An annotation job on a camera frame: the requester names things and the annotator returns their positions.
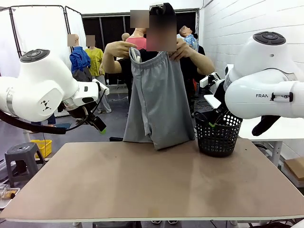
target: white curtain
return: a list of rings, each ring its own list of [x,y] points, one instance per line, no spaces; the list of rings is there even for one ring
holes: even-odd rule
[[[71,34],[77,34],[79,36],[79,45],[85,50],[86,46],[86,34],[84,25],[82,23],[82,17],[79,13],[66,8],[68,23],[70,26]]]
[[[18,77],[20,71],[19,56],[11,27],[10,12],[0,12],[0,74]]]
[[[71,69],[63,8],[34,6],[15,9],[13,17],[21,51],[48,49]]]

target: black basket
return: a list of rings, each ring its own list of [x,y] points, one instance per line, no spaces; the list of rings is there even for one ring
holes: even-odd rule
[[[212,157],[226,157],[232,154],[243,119],[227,113],[215,126],[209,124],[214,111],[195,113],[199,150]]]

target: table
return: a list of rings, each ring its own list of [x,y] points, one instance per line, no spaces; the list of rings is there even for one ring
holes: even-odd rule
[[[151,143],[66,143],[0,215],[26,222],[300,217],[303,195],[247,139],[226,158],[199,153],[196,141],[161,151]]]
[[[260,122],[261,117],[243,120],[239,131],[239,137],[251,141],[275,142],[272,151],[271,161],[278,166],[283,140],[304,139],[304,119],[303,118],[279,118],[269,130],[260,136],[253,136],[252,129]]]

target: yellow plastic bin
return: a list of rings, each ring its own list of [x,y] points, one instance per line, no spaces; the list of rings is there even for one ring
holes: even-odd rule
[[[40,149],[42,157],[46,158],[50,153],[52,153],[52,140],[31,140],[32,143],[36,143]]]

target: gray shorts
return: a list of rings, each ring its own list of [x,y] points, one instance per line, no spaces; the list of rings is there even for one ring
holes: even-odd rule
[[[180,63],[170,61],[167,52],[143,63],[130,58],[133,85],[123,140],[153,142],[157,150],[194,140]]]

